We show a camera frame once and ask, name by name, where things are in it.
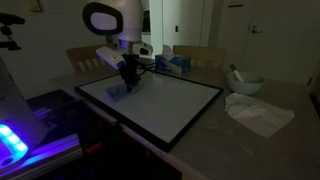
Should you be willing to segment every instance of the blue light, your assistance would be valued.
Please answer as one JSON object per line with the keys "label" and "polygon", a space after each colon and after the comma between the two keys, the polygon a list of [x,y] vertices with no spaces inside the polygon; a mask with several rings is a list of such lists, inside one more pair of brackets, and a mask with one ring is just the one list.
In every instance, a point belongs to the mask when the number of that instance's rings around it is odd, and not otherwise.
{"label": "blue light", "polygon": [[21,152],[28,149],[28,147],[27,147],[23,142],[15,145],[15,147],[16,147],[19,151],[21,151]]}
{"label": "blue light", "polygon": [[0,133],[4,136],[8,136],[12,133],[11,129],[8,126],[0,125]]}
{"label": "blue light", "polygon": [[15,134],[8,136],[7,139],[11,144],[17,144],[20,141],[19,137]]}

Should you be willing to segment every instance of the white container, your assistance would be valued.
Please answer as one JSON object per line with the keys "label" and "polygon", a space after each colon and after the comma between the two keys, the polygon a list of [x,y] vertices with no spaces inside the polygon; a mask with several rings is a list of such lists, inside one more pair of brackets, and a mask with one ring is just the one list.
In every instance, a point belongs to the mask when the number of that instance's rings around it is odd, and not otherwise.
{"label": "white container", "polygon": [[260,90],[264,84],[264,79],[251,73],[239,72],[244,82],[237,81],[233,72],[227,74],[227,84],[229,88],[243,95],[251,95]]}

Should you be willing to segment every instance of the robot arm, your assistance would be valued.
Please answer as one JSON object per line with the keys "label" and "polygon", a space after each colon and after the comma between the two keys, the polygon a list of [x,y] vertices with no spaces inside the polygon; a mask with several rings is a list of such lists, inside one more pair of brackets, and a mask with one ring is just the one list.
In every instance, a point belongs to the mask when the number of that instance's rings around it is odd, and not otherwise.
{"label": "robot arm", "polygon": [[141,0],[92,0],[82,13],[87,28],[97,35],[117,35],[117,51],[107,47],[97,50],[101,59],[119,69],[128,90],[140,80],[136,73],[139,55],[151,55],[152,47],[141,41],[143,26]]}

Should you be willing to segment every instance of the door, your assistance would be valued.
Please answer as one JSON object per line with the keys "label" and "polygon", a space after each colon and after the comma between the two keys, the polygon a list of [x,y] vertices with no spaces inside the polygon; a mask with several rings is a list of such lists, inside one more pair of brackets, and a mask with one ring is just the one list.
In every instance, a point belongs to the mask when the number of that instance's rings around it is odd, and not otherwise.
{"label": "door", "polygon": [[204,0],[163,0],[163,42],[200,45]]}
{"label": "door", "polygon": [[320,1],[256,0],[240,68],[306,85],[320,58]]}

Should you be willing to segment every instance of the white cloth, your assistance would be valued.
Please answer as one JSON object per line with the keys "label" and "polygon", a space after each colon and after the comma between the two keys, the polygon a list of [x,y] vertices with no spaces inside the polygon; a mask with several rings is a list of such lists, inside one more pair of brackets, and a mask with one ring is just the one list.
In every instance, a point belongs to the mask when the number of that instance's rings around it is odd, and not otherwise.
{"label": "white cloth", "polygon": [[245,127],[266,138],[294,118],[294,112],[291,110],[281,109],[237,93],[226,97],[225,111]]}

